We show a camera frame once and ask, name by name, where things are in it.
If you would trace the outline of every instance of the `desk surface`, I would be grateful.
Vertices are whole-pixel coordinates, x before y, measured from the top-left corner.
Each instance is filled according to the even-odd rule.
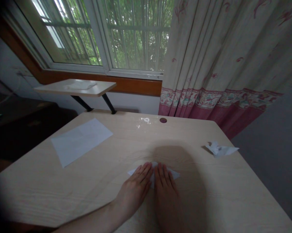
[[[77,89],[67,89],[65,86],[71,85],[73,83],[83,82],[83,83],[94,83],[97,84],[87,90],[77,90]],[[81,79],[67,79],[57,83],[52,83],[49,85],[44,85],[41,87],[36,87],[35,90],[40,93],[54,93],[54,94],[69,94],[77,96],[91,96],[99,97],[114,88],[117,83],[113,82],[102,82],[102,81],[91,81],[91,80],[81,80]]]
[[[62,168],[50,138],[97,118],[113,136]],[[108,202],[145,161],[179,172],[194,232],[292,232],[292,221],[238,152],[215,159],[203,146],[232,146],[213,121],[93,110],[82,113],[0,173],[11,220],[58,227]],[[154,191],[118,232],[159,232]]]

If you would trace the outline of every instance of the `white wall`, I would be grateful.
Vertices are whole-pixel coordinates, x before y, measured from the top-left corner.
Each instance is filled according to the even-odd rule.
[[[84,111],[84,108],[69,95],[35,92],[33,88],[41,84],[33,76],[22,78],[17,75],[17,69],[26,69],[26,67],[0,38],[0,80],[2,82],[12,90],[17,89],[15,93],[21,97],[56,102],[60,107],[76,110],[78,114]],[[160,97],[114,92],[109,92],[107,95],[116,110],[158,114]],[[82,97],[82,99],[93,108],[109,109],[102,97]]]
[[[231,141],[292,220],[292,89]]]

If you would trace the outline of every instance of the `dark furniture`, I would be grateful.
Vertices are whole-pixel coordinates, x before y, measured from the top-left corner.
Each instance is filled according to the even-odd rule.
[[[0,101],[6,96],[0,94]],[[11,96],[0,104],[0,159],[15,161],[77,116],[56,103]]]

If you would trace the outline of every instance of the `folded paper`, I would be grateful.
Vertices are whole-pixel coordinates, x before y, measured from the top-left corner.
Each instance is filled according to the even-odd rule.
[[[211,142],[211,145],[205,145],[205,146],[213,153],[215,158],[218,158],[224,155],[230,155],[239,149],[237,147],[219,146],[217,141]]]
[[[154,167],[156,167],[156,166],[158,166],[158,163],[157,163],[157,162],[152,162],[152,167],[154,168]],[[137,168],[135,168],[135,169],[129,171],[128,174],[129,174],[130,176],[133,175],[133,173],[135,172],[136,169],[137,169]],[[178,172],[173,171],[173,170],[170,169],[170,168],[168,168],[168,171],[170,171],[170,172],[172,173],[172,176],[173,176],[173,179],[174,179],[174,180],[181,176]],[[155,173],[154,173],[154,171],[153,171],[153,173],[152,173],[152,175],[151,175],[151,177],[150,177],[150,181],[151,181],[151,186],[150,186],[150,187],[151,187],[151,188],[155,188]]]
[[[90,89],[91,87],[95,86],[97,83],[96,82],[75,82],[70,85],[66,85],[65,89],[75,89],[75,90],[87,90]]]

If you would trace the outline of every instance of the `curtain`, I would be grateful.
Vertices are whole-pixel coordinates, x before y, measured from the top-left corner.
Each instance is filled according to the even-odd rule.
[[[292,0],[175,0],[159,115],[233,138],[292,87]]]

